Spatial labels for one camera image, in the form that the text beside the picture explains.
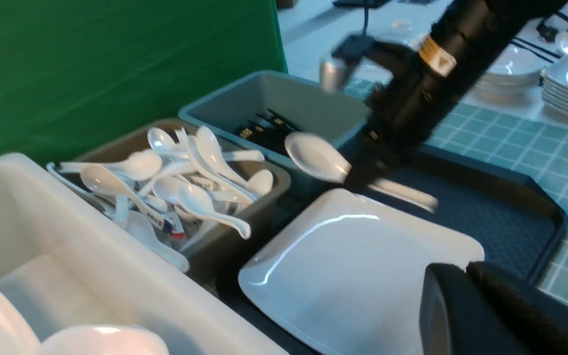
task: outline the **green backdrop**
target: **green backdrop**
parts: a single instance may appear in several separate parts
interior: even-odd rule
[[[0,155],[68,160],[263,69],[273,0],[0,0]]]

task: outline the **gray plastic bin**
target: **gray plastic bin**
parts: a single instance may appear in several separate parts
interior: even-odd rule
[[[327,94],[318,83],[281,72],[258,71],[181,108],[178,116],[194,126],[206,125],[243,148],[261,150],[288,171],[291,192],[305,195],[320,182],[297,169],[288,157],[234,135],[247,119],[256,119],[255,113],[268,114],[266,108],[284,115],[300,129],[320,135],[342,152],[352,148],[369,112],[361,99]]]

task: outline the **square white plate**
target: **square white plate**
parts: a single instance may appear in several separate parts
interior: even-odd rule
[[[325,355],[414,355],[424,271],[483,260],[471,237],[354,195],[324,193],[239,272],[244,294]]]

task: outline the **white plastic bin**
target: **white plastic bin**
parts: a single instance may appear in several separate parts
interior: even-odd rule
[[[135,324],[172,354],[286,354],[21,154],[0,157],[0,291],[41,341]]]

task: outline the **teal tiled surface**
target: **teal tiled surface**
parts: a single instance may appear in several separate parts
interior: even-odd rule
[[[532,176],[568,214],[568,128],[460,104],[427,143]],[[538,287],[568,305],[568,232]]]

